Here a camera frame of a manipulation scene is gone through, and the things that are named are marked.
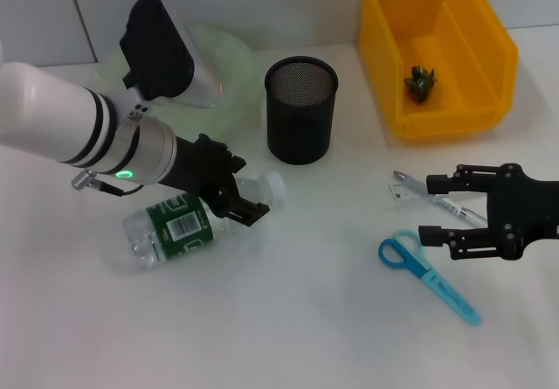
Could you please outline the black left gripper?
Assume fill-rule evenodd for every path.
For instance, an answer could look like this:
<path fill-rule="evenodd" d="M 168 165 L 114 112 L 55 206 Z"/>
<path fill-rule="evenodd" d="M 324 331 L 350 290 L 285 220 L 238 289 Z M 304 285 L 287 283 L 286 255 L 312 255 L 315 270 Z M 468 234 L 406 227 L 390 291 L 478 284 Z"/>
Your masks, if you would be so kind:
<path fill-rule="evenodd" d="M 235 177 L 246 161 L 226 144 L 200 134 L 194 142 L 176 138 L 176 155 L 160 184 L 200 197 L 217 217 L 252 226 L 270 211 L 260 202 L 242 197 Z"/>

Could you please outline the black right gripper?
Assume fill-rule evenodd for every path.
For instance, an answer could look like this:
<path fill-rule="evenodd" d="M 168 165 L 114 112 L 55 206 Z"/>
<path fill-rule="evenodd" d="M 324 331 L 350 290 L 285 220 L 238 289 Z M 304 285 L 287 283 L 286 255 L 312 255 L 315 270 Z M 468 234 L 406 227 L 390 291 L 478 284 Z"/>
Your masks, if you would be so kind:
<path fill-rule="evenodd" d="M 558 183 L 533 179 L 516 163 L 503 164 L 498 172 L 496 167 L 460 164 L 450 177 L 429 175 L 426 186 L 430 195 L 488 193 L 489 229 L 418 228 L 424 247 L 447 245 L 453 260 L 519 260 L 531 243 L 558 238 Z"/>

